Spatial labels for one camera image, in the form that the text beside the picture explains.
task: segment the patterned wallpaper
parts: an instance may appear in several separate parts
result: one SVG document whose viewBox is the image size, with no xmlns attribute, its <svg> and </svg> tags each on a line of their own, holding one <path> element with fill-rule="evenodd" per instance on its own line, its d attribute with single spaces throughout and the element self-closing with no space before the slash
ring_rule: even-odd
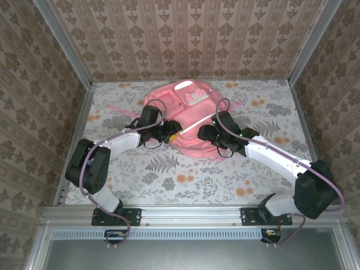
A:
<svg viewBox="0 0 360 270">
<path fill-rule="evenodd" d="M 95 81 L 287 77 L 325 0 L 50 0 Z"/>
<path fill-rule="evenodd" d="M 84 89 L 32 1 L 0 1 L 0 269 L 21 269 L 51 205 Z"/>
<path fill-rule="evenodd" d="M 319 157 L 331 164 L 360 247 L 360 1 L 343 0 L 296 89 Z"/>
</svg>

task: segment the fern leaf pattern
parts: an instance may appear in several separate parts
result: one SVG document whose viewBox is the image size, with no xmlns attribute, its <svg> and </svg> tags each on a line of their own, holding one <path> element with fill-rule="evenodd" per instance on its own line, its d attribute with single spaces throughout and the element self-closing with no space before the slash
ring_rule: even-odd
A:
<svg viewBox="0 0 360 270">
<path fill-rule="evenodd" d="M 232 107 L 231 115 L 241 129 L 253 128 L 285 151 L 310 158 L 286 80 L 206 83 L 238 104 Z M 94 141 L 119 133 L 140 115 L 145 96 L 167 84 L 164 81 L 121 83 L 121 87 L 119 83 L 98 84 L 90 109 L 90 114 L 97 117 L 86 123 L 84 135 Z M 119 153 L 110 160 L 106 184 L 125 204 L 138 205 L 257 204 L 271 193 L 292 188 L 274 170 L 240 154 L 230 159 L 194 159 L 180 153 L 171 143 L 156 150 L 141 146 Z M 9 200 L 8 197 L 11 196 L 0 191 L 0 201 Z M 66 203 L 88 201 L 71 185 Z"/>
</svg>

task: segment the floral tablecloth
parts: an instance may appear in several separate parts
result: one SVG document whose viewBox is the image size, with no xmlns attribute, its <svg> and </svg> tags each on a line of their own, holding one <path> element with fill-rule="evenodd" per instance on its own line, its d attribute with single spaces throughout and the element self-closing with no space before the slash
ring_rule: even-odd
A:
<svg viewBox="0 0 360 270">
<path fill-rule="evenodd" d="M 242 102 L 231 112 L 240 128 L 251 127 L 284 150 L 310 159 L 287 81 L 206 82 L 232 102 Z M 118 133 L 139 115 L 145 95 L 169 83 L 99 83 L 84 137 L 98 140 Z M 291 188 L 281 175 L 240 154 L 227 160 L 193 159 L 170 145 L 118 155 L 110 161 L 107 184 L 125 204 L 142 205 L 257 204 L 270 193 Z M 89 202 L 71 185 L 66 203 Z"/>
</svg>

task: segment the purple cable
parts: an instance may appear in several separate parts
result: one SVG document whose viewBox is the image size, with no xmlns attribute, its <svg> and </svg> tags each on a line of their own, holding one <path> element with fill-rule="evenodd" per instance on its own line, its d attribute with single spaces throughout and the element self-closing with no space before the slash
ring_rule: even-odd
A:
<svg viewBox="0 0 360 270">
<path fill-rule="evenodd" d="M 124 238 L 117 244 L 118 246 L 121 245 L 122 243 L 124 243 L 124 241 L 128 238 L 129 234 L 130 234 L 130 223 L 127 219 L 125 219 L 124 217 L 122 217 L 121 215 L 117 215 L 117 214 L 114 214 L 112 212 L 109 212 L 107 211 L 105 208 L 103 208 L 101 205 L 99 205 L 97 203 L 96 200 L 93 199 L 93 197 L 91 196 L 91 194 L 89 194 L 88 192 L 85 192 L 84 190 L 84 187 L 83 187 L 83 181 L 84 181 L 84 174 L 85 174 L 85 169 L 86 169 L 86 165 L 88 164 L 89 160 L 90 160 L 90 157 L 92 155 L 92 153 L 95 151 L 96 148 L 98 148 L 100 145 L 102 145 L 103 143 L 105 143 L 106 141 L 112 141 L 116 138 L 118 138 L 119 136 L 122 136 L 123 134 L 126 134 L 126 133 L 130 133 L 132 131 L 141 131 L 143 129 L 147 129 L 147 128 L 152 128 L 156 125 L 159 125 L 161 124 L 165 119 L 166 119 L 166 114 L 167 114 L 167 107 L 166 107 L 166 104 L 162 101 L 162 100 L 159 100 L 159 99 L 153 99 L 153 100 L 150 100 L 147 104 L 149 104 L 150 102 L 152 101 L 159 101 L 161 102 L 163 105 L 164 105 L 164 113 L 163 113 L 163 116 L 161 117 L 161 119 L 159 121 L 157 121 L 156 123 L 154 124 L 151 124 L 151 125 L 147 125 L 145 127 L 140 127 L 140 128 L 136 128 L 136 129 L 129 129 L 129 130 L 126 130 L 122 133 L 118 133 L 116 135 L 113 135 L 113 136 L 110 136 L 108 139 L 103 139 L 102 141 L 96 143 L 93 147 L 91 147 L 91 149 L 89 150 L 88 154 L 86 155 L 85 159 L 84 159 L 84 163 L 83 163 L 83 166 L 81 168 L 81 171 L 80 171 L 80 177 L 79 177 L 79 189 L 80 189 L 80 193 L 84 196 L 86 196 L 92 203 L 95 204 L 95 206 L 97 208 L 99 208 L 101 211 L 105 212 L 106 214 L 108 215 L 112 215 L 113 217 L 117 217 L 117 218 L 120 218 L 121 220 L 123 220 L 126 225 L 127 225 L 127 232 L 124 236 Z M 106 237 L 106 243 L 109 244 L 109 241 L 108 241 L 108 238 L 109 238 L 109 235 L 107 235 Z"/>
<path fill-rule="evenodd" d="M 302 217 L 303 218 L 303 221 L 302 223 L 300 224 L 300 226 L 295 230 L 295 232 L 289 236 L 287 239 L 285 240 L 282 240 L 278 243 L 274 243 L 273 241 L 271 241 L 270 239 L 266 238 L 266 237 L 263 237 L 263 239 L 265 239 L 266 241 L 268 241 L 269 243 L 272 243 L 275 245 L 282 245 L 282 244 L 285 244 L 286 242 L 289 242 L 291 239 L 293 239 L 295 237 L 295 235 L 301 230 L 301 228 L 303 228 L 304 224 L 305 224 L 305 221 L 306 221 L 306 217 L 302 214 L 296 214 L 296 213 L 293 213 L 293 215 L 297 215 L 299 217 Z"/>
<path fill-rule="evenodd" d="M 219 102 L 217 103 L 216 105 L 216 112 L 215 112 L 215 115 L 216 115 L 216 119 L 218 120 L 220 126 L 229 134 L 233 135 L 234 137 L 236 138 L 239 138 L 239 139 L 242 139 L 242 140 L 245 140 L 245 141 L 248 141 L 248 142 L 254 142 L 254 143 L 257 143 L 259 145 L 262 145 L 262 146 L 265 146 L 269 149 L 271 149 L 272 151 L 274 151 L 275 153 L 278 153 L 279 155 L 291 160 L 293 163 L 296 163 L 298 165 L 300 165 L 301 167 L 305 168 L 306 170 L 312 172 L 313 174 L 315 174 L 317 177 L 319 177 L 320 179 L 322 179 L 323 181 L 325 181 L 336 193 L 337 195 L 339 196 L 340 198 L 340 206 L 338 208 L 335 208 L 335 209 L 325 209 L 324 211 L 325 212 L 336 212 L 336 211 L 341 211 L 344 206 L 345 206 L 345 199 L 344 199 L 344 196 L 343 194 L 341 194 L 341 191 L 330 181 L 328 180 L 326 177 L 324 177 L 323 175 L 321 175 L 320 173 L 318 173 L 317 171 L 315 171 L 314 169 L 312 169 L 311 167 L 299 162 L 297 159 L 294 159 L 292 156 L 289 156 L 287 155 L 286 153 L 283 153 L 282 151 L 279 151 L 278 149 L 272 147 L 271 145 L 266 145 L 266 143 L 263 143 L 263 142 L 259 142 L 257 140 L 254 140 L 254 139 L 249 139 L 249 138 L 245 138 L 245 137 L 242 137 L 242 136 L 239 136 L 238 134 L 236 133 L 233 133 L 231 132 L 229 129 L 227 129 L 225 127 L 225 125 L 221 122 L 220 120 L 220 117 L 219 117 L 219 107 L 220 107 L 220 104 L 221 102 L 223 101 L 227 101 L 227 108 L 226 110 L 228 110 L 230 108 L 230 100 L 226 97 L 222 98 L 221 100 L 219 100 Z"/>
</svg>

